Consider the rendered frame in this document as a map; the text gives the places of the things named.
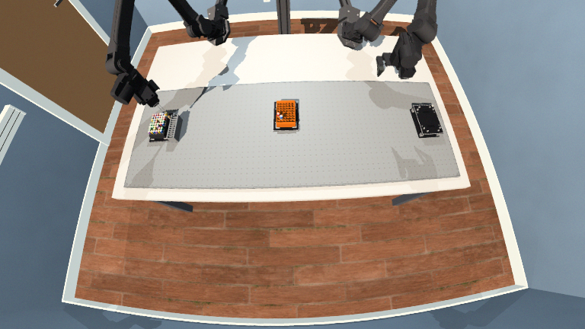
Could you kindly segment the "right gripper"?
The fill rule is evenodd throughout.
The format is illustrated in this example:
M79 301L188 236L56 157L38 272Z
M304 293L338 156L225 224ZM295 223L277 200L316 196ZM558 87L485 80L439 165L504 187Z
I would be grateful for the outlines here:
M155 89L155 91L157 91L158 89L160 90L159 86L157 86L157 84L152 79L149 80L149 83L152 85L152 87ZM154 91L154 93L155 93L155 91ZM158 96L156 93L155 93L155 95ZM146 105L146 102L139 99L139 97L136 96L136 94L134 94L133 97L136 99L136 101L139 105L141 105L141 104L143 106Z

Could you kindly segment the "orange tube rack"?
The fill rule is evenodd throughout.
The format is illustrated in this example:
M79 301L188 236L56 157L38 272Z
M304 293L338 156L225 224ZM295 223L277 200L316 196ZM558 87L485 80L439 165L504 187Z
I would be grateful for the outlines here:
M281 106L281 107L279 107L279 106ZM284 109L294 109L294 110L284 110ZM295 101L277 101L277 113L279 112L280 115L283 115L282 120L279 117L277 117L277 127L296 126L296 112L292 112L292 111L295 111Z

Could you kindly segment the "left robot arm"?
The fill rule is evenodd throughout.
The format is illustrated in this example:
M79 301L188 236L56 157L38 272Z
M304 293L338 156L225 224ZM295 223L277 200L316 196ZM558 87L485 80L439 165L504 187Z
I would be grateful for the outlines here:
M342 37L356 43L363 42L362 36L366 42L367 40L375 41L384 27L382 22L385 16L396 1L380 0L370 13L366 11L357 22L343 22ZM376 25L371 20L375 21ZM407 26L408 32L400 34L395 44L398 52L394 49L389 59L392 65L399 64L398 77L400 79L413 78L416 72L415 66L422 59L422 46L435 39L437 27L436 0L418 0L414 19Z

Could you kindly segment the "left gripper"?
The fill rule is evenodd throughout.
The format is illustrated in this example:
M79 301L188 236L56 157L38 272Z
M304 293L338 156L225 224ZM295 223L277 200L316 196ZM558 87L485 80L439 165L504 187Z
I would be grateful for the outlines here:
M392 53L383 53L382 56L377 56L376 57L376 65L377 65L377 77L379 77L384 71L384 63L383 61L385 61L385 66L395 66L396 69L398 70L398 66L396 65L392 65L390 63L390 56Z

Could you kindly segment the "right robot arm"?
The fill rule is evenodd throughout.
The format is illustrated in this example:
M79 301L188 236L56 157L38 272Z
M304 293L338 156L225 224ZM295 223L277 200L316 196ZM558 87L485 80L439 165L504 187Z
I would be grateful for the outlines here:
M217 21L198 15L186 0L168 0L183 19L187 34L192 37L207 37L212 41L226 34L225 20ZM110 95L121 104L128 105L134 94L150 107L155 107L160 101L152 92L155 89L134 69L130 63L129 38L133 19L135 0L116 0L113 11L110 42L105 60L106 70L116 75L117 79ZM207 35L209 34L209 35ZM210 37L209 37L210 36ZM127 61L128 60L128 61ZM123 73L124 72L124 73ZM145 84L142 86L142 84ZM140 88L140 89L135 89ZM142 98L142 97L143 98ZM154 96L154 97L153 97Z

